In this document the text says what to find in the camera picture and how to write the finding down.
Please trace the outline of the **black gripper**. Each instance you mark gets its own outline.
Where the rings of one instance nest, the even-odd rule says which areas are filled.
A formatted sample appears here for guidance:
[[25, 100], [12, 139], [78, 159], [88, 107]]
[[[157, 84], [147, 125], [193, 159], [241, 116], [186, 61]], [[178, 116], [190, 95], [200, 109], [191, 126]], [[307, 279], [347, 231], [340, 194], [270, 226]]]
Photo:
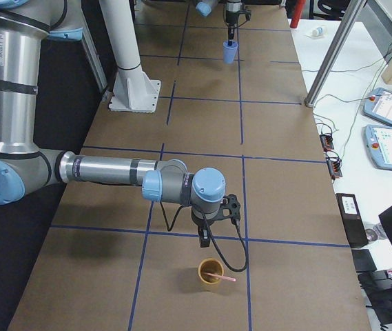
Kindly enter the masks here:
[[204, 210], [193, 205], [191, 208], [192, 221], [197, 225], [199, 242], [201, 248], [209, 247], [209, 234], [208, 229], [217, 221], [224, 220], [223, 209], [220, 207], [217, 211], [207, 214]]
[[241, 0], [226, 0], [225, 3], [225, 23], [228, 27], [228, 46], [234, 42], [234, 27], [238, 25], [238, 18], [241, 11]]

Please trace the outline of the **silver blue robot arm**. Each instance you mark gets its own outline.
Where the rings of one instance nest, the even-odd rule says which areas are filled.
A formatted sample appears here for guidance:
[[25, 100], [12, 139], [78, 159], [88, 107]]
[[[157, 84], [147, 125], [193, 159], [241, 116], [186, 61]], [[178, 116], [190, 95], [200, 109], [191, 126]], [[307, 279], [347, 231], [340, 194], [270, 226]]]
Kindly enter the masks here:
[[191, 173], [176, 159], [92, 157], [34, 143], [41, 42], [79, 41], [84, 27], [80, 1], [0, 1], [0, 205], [60, 182], [139, 186], [145, 199], [189, 206], [200, 245], [209, 246], [211, 224], [227, 205], [219, 170]]
[[[203, 17], [208, 17], [219, 1], [196, 1], [196, 11]], [[223, 6], [223, 21], [227, 26], [227, 45], [235, 43], [235, 31], [238, 28], [239, 16], [243, 9], [242, 1], [227, 0]]]

